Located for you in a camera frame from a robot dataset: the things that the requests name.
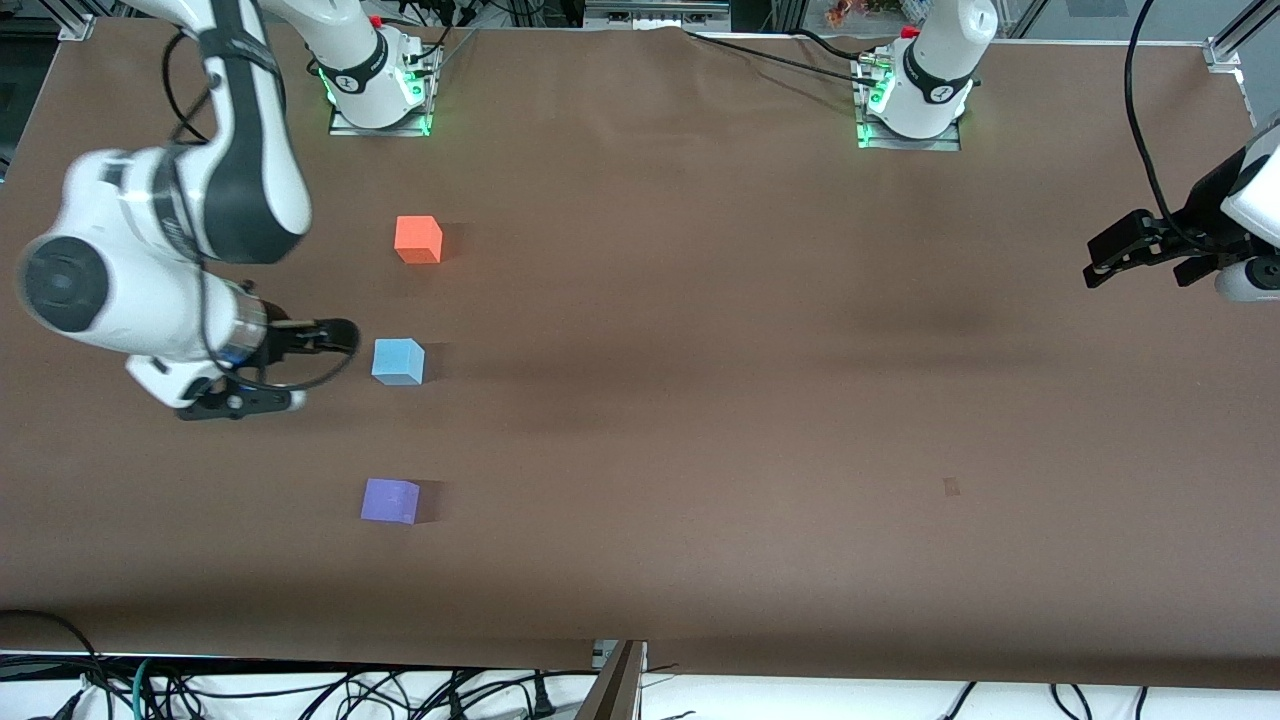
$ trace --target white floor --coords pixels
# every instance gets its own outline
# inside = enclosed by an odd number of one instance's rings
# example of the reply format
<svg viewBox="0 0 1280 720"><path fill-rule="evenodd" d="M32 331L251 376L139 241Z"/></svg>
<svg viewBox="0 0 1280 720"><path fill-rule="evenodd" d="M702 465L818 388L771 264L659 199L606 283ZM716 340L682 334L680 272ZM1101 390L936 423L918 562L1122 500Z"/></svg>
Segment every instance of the white floor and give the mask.
<svg viewBox="0 0 1280 720"><path fill-rule="evenodd" d="M518 678L524 671L486 673L474 682ZM248 693L334 682L337 674L242 675L201 678L196 687L206 692ZM370 675L370 682L380 679ZM403 682L411 700L421 701L448 678L447 673L415 673ZM552 702L567 708L586 696L591 678L552 678L547 687ZM951 707L963 683L817 680L786 678L726 678L707 675L646 675L643 692L643 717L668 720L692 711L691 720L938 720ZM0 720L29 720L52 715L79 688L74 680L0 683ZM1061 687L1064 702L1084 716L1070 688ZM1134 717L1137 688L1085 685L1083 688L1094 720ZM292 720L316 692L257 700L206 700L207 720ZM344 693L334 693L315 714L330 720L339 714ZM524 714L524 696L504 691L467 711L471 720L513 719ZM398 720L404 710L365 703L351 720ZM447 712L431 715L444 720ZM86 694L76 720L105 720L106 708L100 691ZM129 708L116 702L116 717L132 717ZM1280 693L1256 691L1204 691L1155 688L1142 720L1274 720L1280 717ZM979 683L959 715L959 720L1066 720L1053 705L1047 685Z"/></svg>

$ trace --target cable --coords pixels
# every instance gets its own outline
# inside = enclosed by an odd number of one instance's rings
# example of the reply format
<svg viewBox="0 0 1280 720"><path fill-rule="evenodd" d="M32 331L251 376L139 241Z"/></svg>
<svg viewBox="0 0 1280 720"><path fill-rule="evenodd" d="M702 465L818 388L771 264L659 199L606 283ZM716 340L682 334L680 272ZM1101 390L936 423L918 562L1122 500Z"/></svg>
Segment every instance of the cable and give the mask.
<svg viewBox="0 0 1280 720"><path fill-rule="evenodd" d="M552 697L547 693L547 680L543 679L541 673L534 673L534 711L529 714L529 720L541 720L543 717L550 717L556 715L556 706L552 705Z"/></svg>
<svg viewBox="0 0 1280 720"><path fill-rule="evenodd" d="M165 42L164 54L160 56L160 82L161 85L164 85L164 97L165 100L169 101L169 109L173 110L173 114L178 117L178 122L182 126L182 128L179 129L179 135L182 129L186 129L192 136L195 136L196 140L201 142L209 142L209 138L205 137L198 129L196 129L191 124L191 115L189 114L184 115L182 110L178 109L178 100L174 99L173 95L173 81L169 78L169 65L173 61L173 51L178 47L178 44L182 42L184 37L187 37L187 33L179 29L173 35L173 37L169 38L169 42Z"/></svg>
<svg viewBox="0 0 1280 720"><path fill-rule="evenodd" d="M978 687L977 682L966 684L964 689L960 691L960 697L957 697L955 703L951 705L951 712L943 715L942 720L956 720L956 716L960 715L960 708L964 707L964 702L969 700L969 693L972 693L973 689L977 687Z"/></svg>
<svg viewBox="0 0 1280 720"><path fill-rule="evenodd" d="M111 689L110 689L111 688L111 680L108 676L106 670L102 667L102 662L100 660L100 656L99 656L97 651L93 650L93 644L88 642L88 638L84 637L84 633L82 633L79 630L79 628L77 628L76 625L73 625L70 623L70 620L67 620L65 618L63 618L60 615L54 615L52 612L45 612L42 610L24 610L24 609L0 610L0 618L5 618L5 616L9 616L9 618L31 618L31 619L35 619L35 620L44 620L45 623L52 623L52 624L60 626L61 629L67 630L68 633L76 635L76 639L81 643L81 646L84 647L84 652L88 653L90 662L92 664L93 669L97 671L99 680L102 683L102 685L101 685L102 689L106 691L106 693L108 693L106 694L106 717L108 717L108 720L114 720L115 719L115 701L111 700Z"/></svg>
<svg viewBox="0 0 1280 720"><path fill-rule="evenodd" d="M1156 196L1156 206L1160 209L1161 219L1169 223L1170 229L1178 233L1178 237L1187 242L1187 245L1210 252L1211 250L1204 243L1184 232L1178 222L1174 220L1174 214L1169 211L1169 202L1165 201L1165 191L1160 187L1160 179L1156 177L1156 163L1151 159L1151 151L1147 149L1147 141L1142 136L1142 128L1138 126L1138 113L1133 105L1133 56L1138 51L1138 36L1142 35L1142 26L1147 22L1147 14L1151 13L1151 6L1155 1L1146 0L1142 4L1142 9L1138 10L1138 18L1133 22L1133 35L1129 37L1129 49L1124 56L1124 109L1129 118L1129 132L1133 133L1133 142L1138 146L1138 155L1142 158L1142 167L1147 172L1147 183L1151 184L1151 193Z"/></svg>
<svg viewBox="0 0 1280 720"><path fill-rule="evenodd" d="M324 705L324 701L329 700L329 696L332 696L333 693L338 692L338 688L346 685L347 682L351 680L355 676L356 676L356 673L347 673L346 675L342 676L340 680L337 680L335 683L325 685L324 692L321 692L320 694L317 694L316 697L314 697L311 700L311 703L307 705L306 708L302 710L302 714L298 715L298 720L311 720L315 716L316 710L320 710L320 706Z"/></svg>
<svg viewBox="0 0 1280 720"><path fill-rule="evenodd" d="M435 50L435 49L438 49L438 47L440 47L440 46L444 45L445 38L449 37L449 31L451 29L453 29L452 24L444 26L444 32L442 32L440 33L440 38L436 40L434 45L431 45L431 50Z"/></svg>
<svg viewBox="0 0 1280 720"><path fill-rule="evenodd" d="M466 46L467 42L471 42L471 38L475 37L477 32L480 32L480 31L479 29L472 29L471 32L467 33L466 37L462 38L462 42L457 44L453 47L453 50L449 50L449 54L445 55L444 59L440 60L440 68L443 68L444 65L447 65L449 63L449 60L452 60L453 56L458 54L458 50L462 50L462 47Z"/></svg>
<svg viewBox="0 0 1280 720"><path fill-rule="evenodd" d="M769 27L769 24L773 23L773 12L774 12L774 9L776 9L776 6L773 5L773 3L769 3L769 14L764 15L764 22L760 23L760 27L755 32L764 32L764 29L767 27Z"/></svg>
<svg viewBox="0 0 1280 720"><path fill-rule="evenodd" d="M1142 706L1147 705L1147 685L1138 689L1138 705L1133 706L1133 720L1142 720Z"/></svg>
<svg viewBox="0 0 1280 720"><path fill-rule="evenodd" d="M338 377L339 373L347 369L347 365L351 365L352 360L356 359L356 352L360 350L360 329L356 329L355 325L352 325L352 328L355 329L355 336L352 337L351 350L346 352L346 356L342 360L339 360L338 364L335 364L333 368L329 368L328 372L315 378L311 378L310 380L305 380L301 383L283 384L283 386L273 386L260 380L251 380L241 375L236 370L224 366L218 360L218 355L214 352L214 348L210 347L209 345L209 297L207 297L209 288L205 287L206 256L198 247L195 250L196 250L196 270L197 270L196 282L200 286L198 291L200 345L201 347L204 347L205 355L209 356L209 360L214 364L215 368L218 368L218 372L223 375L223 378L227 379L227 382L236 383L241 387L247 387L250 389L266 391L266 392L301 392L305 389L311 389L314 387L323 386L324 383L334 379L335 377Z"/></svg>
<svg viewBox="0 0 1280 720"><path fill-rule="evenodd" d="M858 60L858 54L856 53L845 53L840 47L836 47L835 45L827 42L826 40L823 40L823 37L819 36L818 33L815 33L813 31L809 31L809 29L805 29L803 27L797 27L795 29L788 29L787 35L797 35L797 36L801 36L801 37L808 37L809 40L817 42L819 47L822 47L823 50L826 50L827 53L831 53L832 55L835 55L837 58L844 58L845 60Z"/></svg>
<svg viewBox="0 0 1280 720"><path fill-rule="evenodd" d="M287 691L265 691L257 693L210 693L188 687L187 692L197 697L207 697L212 700L253 700L260 697L280 697L287 694L310 693L315 691L323 691L330 685L333 685L333 683L325 683L323 685L308 685L305 688L291 688Z"/></svg>
<svg viewBox="0 0 1280 720"><path fill-rule="evenodd" d="M499 10L509 14L512 17L512 19L515 19L515 18L534 19L538 15L540 15L541 12L543 12L543 8L547 6L547 3L541 3L540 5L538 5L536 8L534 8L532 10L529 10L527 13L525 13L525 12L516 10L515 8L504 8L500 3L498 3L498 0L488 0L486 4L493 5L494 8L498 8Z"/></svg>
<svg viewBox="0 0 1280 720"><path fill-rule="evenodd" d="M1084 691L1080 689L1080 685L1074 683L1071 684L1071 689L1075 691L1075 697L1080 698L1080 706L1084 707L1084 720L1093 720L1093 710L1089 708L1089 701L1084 698ZM1065 705L1062 705L1062 698L1057 696L1057 683L1050 683L1048 694L1053 696L1053 703L1062 711L1062 715L1066 715L1071 720L1080 720L1079 715L1071 712Z"/></svg>
<svg viewBox="0 0 1280 720"><path fill-rule="evenodd" d="M133 674L133 720L142 720L142 678L146 675L151 659L138 662L138 670Z"/></svg>
<svg viewBox="0 0 1280 720"><path fill-rule="evenodd" d="M383 700L375 698L374 694L376 693L378 688L380 688L380 687L385 685L387 683L392 682L392 679L394 679L397 675L403 675L403 674L404 674L404 670L397 670L397 671L388 673L385 678L383 678L381 680L379 680L378 683L375 683L372 687L367 687L367 688L364 684L361 684L358 680L355 680L355 679L351 680L351 682L348 682L348 683L344 683L343 687L347 691L347 698L342 702L342 705L338 706L338 708L339 708L339 712L337 715L338 720L349 720L351 714L356 710L356 706L358 706L361 702L365 702L366 700L370 701L370 702L380 703L383 707L385 707L392 714L392 717L394 719L396 717L396 711L392 710L390 705L388 705ZM360 697L352 696L351 694L351 685L352 684L355 684L356 687L364 689L365 691L364 694L361 694ZM340 711L343 706L346 706L346 708L347 708L344 712Z"/></svg>
<svg viewBox="0 0 1280 720"><path fill-rule="evenodd" d="M714 37L707 37L705 35L698 35L696 32L685 31L685 35L701 40L703 42L710 42L712 45L719 45L721 47L728 47L730 50L737 50L739 53L746 53L748 55L755 55L756 58L764 58L765 60L773 60L774 63L782 63L783 65L791 65L794 68L800 68L803 70L809 70L813 73L838 78L846 82L852 82L855 85L864 85L867 87L874 87L876 81L872 78L854 77L845 73L837 73L835 70L828 70L826 68L817 68L814 65L806 65L788 58L780 58L778 55L769 55L768 53L760 53L759 50L753 50L750 47L742 47L741 45L733 45L732 42L724 42L723 40L717 40Z"/></svg>
<svg viewBox="0 0 1280 720"><path fill-rule="evenodd" d="M422 720L429 712L445 702L451 691L457 692L463 684L480 676L480 670L462 670L460 673L454 673L448 680L440 684L440 687L436 688L430 697L422 701L422 705L420 705L417 710L410 714L408 720Z"/></svg>
<svg viewBox="0 0 1280 720"><path fill-rule="evenodd" d="M492 689L489 689L489 692L485 692L485 693L480 694L479 697L476 697L471 702L468 702L468 703L463 705L462 707L460 707L456 712L453 712L453 714L449 715L448 720L462 720L466 716L467 710L470 710L472 706L475 706L480 701L485 700L489 696L498 694L498 693L500 693L503 691L507 691L507 689L511 689L511 688L520 688L521 692L525 693L525 705L526 705L526 707L529 710L529 715L531 716L534 714L534 700L532 700L532 697L529 696L529 688L525 687L525 683L529 682L529 680L531 680L531 679L532 679L532 676L522 678L520 680L500 680L500 682L495 682L495 683L489 683L486 685L480 685L479 688L475 688L474 691L468 692L463 697L471 697L472 694L476 694L480 691L484 691L486 688L492 688Z"/></svg>
<svg viewBox="0 0 1280 720"><path fill-rule="evenodd" d="M419 9L417 3L407 3L407 5L413 9L413 14L417 15L417 22L422 23L422 27L426 27L426 18L422 17L422 10Z"/></svg>

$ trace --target metal frame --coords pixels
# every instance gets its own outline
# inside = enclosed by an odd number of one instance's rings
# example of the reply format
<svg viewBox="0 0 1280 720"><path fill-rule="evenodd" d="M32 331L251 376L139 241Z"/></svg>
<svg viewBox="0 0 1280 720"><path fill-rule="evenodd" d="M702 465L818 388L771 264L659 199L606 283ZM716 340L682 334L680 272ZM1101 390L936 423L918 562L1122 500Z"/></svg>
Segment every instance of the metal frame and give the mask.
<svg viewBox="0 0 1280 720"><path fill-rule="evenodd" d="M1032 26L1034 26L1036 20L1039 19L1041 14L1044 12L1044 8L1047 5L1048 0L1032 0L1030 6L1027 8L1027 12L1023 13L1023 17L1018 18L1018 23L1014 24L1014 29L1009 31L1009 35L1006 37L1011 37L1014 40L1021 40L1027 37L1027 33L1032 31Z"/></svg>
<svg viewBox="0 0 1280 720"><path fill-rule="evenodd" d="M573 720L635 720L649 643L618 641Z"/></svg>
<svg viewBox="0 0 1280 720"><path fill-rule="evenodd" d="M114 0L40 0L61 31L58 40L82 41L93 32L93 20L111 14Z"/></svg>
<svg viewBox="0 0 1280 720"><path fill-rule="evenodd" d="M1280 15L1280 0L1253 0L1234 20L1204 44L1204 59L1212 68L1239 65L1238 50Z"/></svg>

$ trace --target orange cube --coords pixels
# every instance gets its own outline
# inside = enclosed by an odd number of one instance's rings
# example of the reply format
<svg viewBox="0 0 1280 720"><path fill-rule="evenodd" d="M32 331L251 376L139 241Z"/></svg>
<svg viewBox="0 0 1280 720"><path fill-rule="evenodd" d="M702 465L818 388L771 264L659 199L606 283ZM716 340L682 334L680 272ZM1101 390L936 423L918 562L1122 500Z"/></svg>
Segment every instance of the orange cube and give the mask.
<svg viewBox="0 0 1280 720"><path fill-rule="evenodd" d="M431 215L401 215L396 218L396 252L410 265L440 261L444 233Z"/></svg>

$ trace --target cube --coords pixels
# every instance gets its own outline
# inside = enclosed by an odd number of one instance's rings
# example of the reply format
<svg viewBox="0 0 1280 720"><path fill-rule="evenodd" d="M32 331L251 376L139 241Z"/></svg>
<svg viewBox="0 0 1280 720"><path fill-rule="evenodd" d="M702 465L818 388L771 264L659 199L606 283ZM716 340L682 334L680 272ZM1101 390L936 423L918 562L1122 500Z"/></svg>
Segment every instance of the cube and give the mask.
<svg viewBox="0 0 1280 720"><path fill-rule="evenodd" d="M420 386L426 372L426 351L413 338L374 341L374 372L384 386Z"/></svg>
<svg viewBox="0 0 1280 720"><path fill-rule="evenodd" d="M431 215L396 218L396 252L410 265L440 261L444 232Z"/></svg>
<svg viewBox="0 0 1280 720"><path fill-rule="evenodd" d="M360 519L412 525L417 520L417 483L369 478Z"/></svg>

